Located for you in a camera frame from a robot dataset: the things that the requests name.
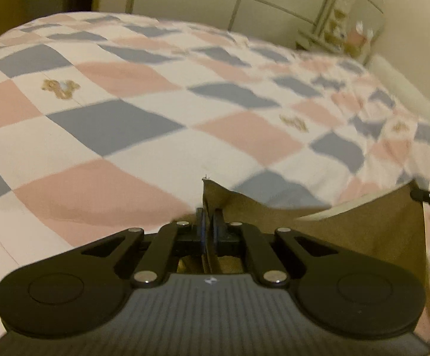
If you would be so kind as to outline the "cluttered bedside shelf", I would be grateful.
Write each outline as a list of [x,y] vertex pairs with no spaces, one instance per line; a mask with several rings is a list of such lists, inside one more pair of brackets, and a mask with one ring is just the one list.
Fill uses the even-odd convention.
[[350,5],[336,0],[319,29],[298,32],[295,48],[346,55],[366,64],[384,24],[384,0],[355,0]]

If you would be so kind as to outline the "checkered pink blue white quilt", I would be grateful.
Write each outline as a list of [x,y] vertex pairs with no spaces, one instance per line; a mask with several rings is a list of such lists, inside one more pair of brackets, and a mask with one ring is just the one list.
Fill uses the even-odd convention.
[[207,178],[280,208],[430,190],[430,121],[354,60],[201,24],[88,12],[0,36],[0,280],[155,231]]

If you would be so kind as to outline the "brown knit garment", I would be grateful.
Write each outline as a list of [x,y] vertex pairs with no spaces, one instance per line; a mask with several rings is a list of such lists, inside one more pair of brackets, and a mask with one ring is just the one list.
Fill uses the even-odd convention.
[[205,179],[203,205],[216,209],[225,220],[250,223],[263,233],[292,228],[316,239],[383,260],[414,274],[425,287],[430,303],[430,271],[426,255],[426,228],[421,203],[410,196],[418,188],[408,182],[385,195],[328,217],[331,208],[277,209]]

